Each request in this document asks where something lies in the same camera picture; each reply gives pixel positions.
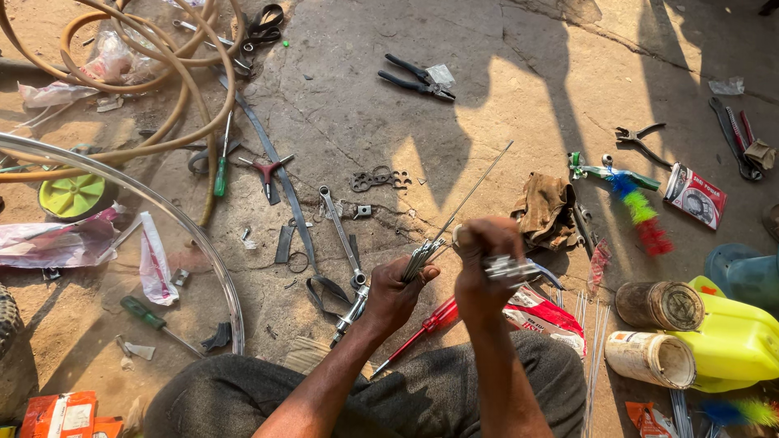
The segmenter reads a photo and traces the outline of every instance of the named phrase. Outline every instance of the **hand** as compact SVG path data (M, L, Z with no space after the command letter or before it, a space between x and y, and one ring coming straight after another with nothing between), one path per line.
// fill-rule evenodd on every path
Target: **hand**
M466 325L480 325L500 317L514 291L490 281L481 265L483 258L510 254L523 260L522 237L510 217L483 217L465 222L457 232L455 252L463 270L454 285L454 298Z
M426 266L409 284L400 280L411 256L404 256L379 265L371 272L371 290L365 311L358 320L384 339L401 328L417 305L419 291L441 274L436 265Z

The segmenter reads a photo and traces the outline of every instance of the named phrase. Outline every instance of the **man's left hand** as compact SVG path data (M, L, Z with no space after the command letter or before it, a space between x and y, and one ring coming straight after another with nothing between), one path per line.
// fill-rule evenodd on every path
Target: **man's left hand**
M388 338L411 317L419 291L441 274L435 265L426 266L409 284L400 280L411 256L379 265L371 272L371 290L360 321L382 339Z

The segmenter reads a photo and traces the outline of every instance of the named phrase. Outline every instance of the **pliers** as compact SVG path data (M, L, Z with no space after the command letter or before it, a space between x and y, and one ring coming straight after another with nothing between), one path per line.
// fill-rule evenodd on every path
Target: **pliers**
M379 70L379 76L381 76L382 78L387 79L390 82L393 82L397 85L400 85L403 88L407 88L409 90L416 90L419 92L419 94L432 94L433 97L437 97L442 101L454 102L454 97L455 97L454 94L452 94L452 92L449 91L448 88L441 85L440 83L433 82L430 78L430 74L427 73L425 70L420 69L416 65L409 64L408 62L405 61L401 61L398 58L395 58L394 56L390 55L389 53L384 55L384 58L387 58L389 59L390 62L398 64L399 66L412 72L417 76L417 79L419 79L421 82L408 82L402 79L397 79L395 76L390 75L384 70Z
M643 141L641 139L647 134L647 130L652 129L657 126L665 126L665 123L652 123L649 126L645 126L642 129L639 129L638 131L632 131L631 129L623 128L621 126L617 126L617 130L622 133L623 136L617 136L617 140L619 141L632 141L634 143L638 143L639 146L641 146L641 149L643 149L644 152L646 152L650 157L655 159L660 164L663 164L665 166L668 166L670 168L673 167L673 164L667 162L666 160L663 160L659 156L656 155L656 153L652 152L647 145L643 144Z

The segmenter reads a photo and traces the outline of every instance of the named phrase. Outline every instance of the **concrete floor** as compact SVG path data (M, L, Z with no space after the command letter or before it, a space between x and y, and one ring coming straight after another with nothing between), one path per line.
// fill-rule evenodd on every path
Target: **concrete floor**
M145 11L147 3L131 7ZM350 268L335 227L319 216L316 190L322 184L331 188L333 198L345 200L344 228L357 235L367 272L432 237L510 139L515 144L460 211L458 221L508 214L530 172L567 177L566 153L575 150L582 150L593 164L610 153L617 168L662 181L659 193L644 193L660 212L676 250L655 259L641 250L629 215L614 202L608 183L594 178L574 183L580 200L593 212L592 227L614 252L604 287L593 295L610 302L627 281L688 281L702 274L706 255L722 243L745 243L765 254L776 251L776 242L760 223L760 211L777 201L779 186L772 175L758 183L738 176L707 102L712 95L709 79L744 76L746 94L721 99L747 112L758 137L777 142L779 85L774 72L779 54L762 49L766 41L775 41L777 24L775 17L756 14L760 4L761 0L289 2L283 4L288 17L283 32L290 46L276 44L261 51L255 60L257 75L244 86L244 93L279 155L295 154L286 169L305 216L314 223L310 231L316 262L323 274L343 286ZM261 9L248 2L243 6L249 15ZM178 11L154 8L157 23L174 33L169 19L178 17ZM222 30L230 18L231 12L223 11ZM3 55L11 56L12 49L6 46L8 42L0 40ZM379 69L407 76L384 59L385 53L424 67L446 63L457 81L452 89L456 103L422 97L380 79L375 74ZM305 80L304 74L313 80ZM224 102L224 91L208 72L197 72L196 78L214 114ZM22 113L14 85L8 78L2 85L0 128L5 131L29 118ZM30 135L63 147L83 141L131 147L140 141L137 130L154 128L172 108L176 94L178 86L171 86L102 115L79 104ZM285 198L269 207L256 172L239 165L237 157L262 156L262 147L240 111L235 122L246 150L239 149L230 158L236 164L230 169L231 184L217 203L209 234L241 297L247 354L281 363L295 337L329 342L333 325L319 315L305 291L312 269L293 274L273 263L279 227L291 212ZM647 137L649 147L668 161L681 161L728 194L724 222L716 232L663 204L661 193L669 173L636 149L615 142L617 125L639 129L652 122L668 125ZM179 132L197 126L196 119L189 119ZM206 182L189 174L188 156L180 150L139 159L126 171L198 217ZM363 193L349 190L353 172L380 165L407 169L413 183L406 190L389 186ZM427 182L420 185L417 178ZM0 222L43 219L34 188L3 185L0 196L7 205ZM176 223L131 196L124 195L122 202L134 210L150 210L164 236L169 264L194 273L180 303L158 310L184 338L209 337L217 323L228 318L210 267L199 252L184 247L185 233ZM363 204L373 206L372 217L352 221L350 212ZM239 241L247 226L253 230L250 238L260 243L257 250L247 251ZM15 376L0 383L7 396L4 416L23 412L21 403L30 395L85 389L97 391L101 415L126 415L136 396L151 398L191 363L187 351L140 327L118 306L123 295L142 294L138 248L138 238L130 238L107 267L74 270L54 284L41 283L38 272L0 271L0 281L17 296L27 325L12 357L0 362L4 375ZM303 251L297 234L292 242L292 251L296 250ZM585 288L587 279L584 250L543 255L537 261L571 290L565 300L572 309L576 291ZM423 291L409 323L372 356L373 362L383 362L451 295L459 261L448 252L438 264L441 277ZM295 279L294 286L284 289ZM345 310L328 296L325 303ZM594 314L591 307L590 327ZM275 339L266 326L277 333ZM608 329L629 327L614 313ZM122 372L121 352L112 344L116 334L157 346L154 360L136 360L134 373ZM466 340L467 332L458 323L425 337L405 360ZM636 435L625 401L654 401L664 413L671 413L665 389L617 376L605 364L599 373L597 436Z

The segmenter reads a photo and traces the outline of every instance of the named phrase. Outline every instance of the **red-handled screwdriver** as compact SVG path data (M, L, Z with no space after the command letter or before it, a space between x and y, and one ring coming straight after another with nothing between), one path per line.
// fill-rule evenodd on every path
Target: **red-handled screwdriver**
M457 303L454 301L454 295L449 297L446 301L443 302L442 305L438 306L436 310L433 311L433 313L424 321L422 321L422 328L419 329L417 333L414 334L411 338L409 338L408 341L406 341L405 344L401 345L400 348L397 349L384 363L376 369L376 371L371 374L370 379L373 378L376 374L379 374L382 372L384 368L386 368L387 365L390 364L397 356L400 355L400 353L403 352L409 345L411 345L414 341L417 340L418 337L420 337L424 332L431 333L435 329L445 326L448 323L451 323L457 318Z
M294 154L290 155L289 157L285 157L280 159L279 161L276 161L275 163L271 164L260 164L257 161L249 161L245 158L238 158L239 160L243 161L246 164L250 164L255 169L261 171L263 173L263 178L265 179L265 196L270 199L270 178L273 176L273 171L280 168L284 163L294 158Z

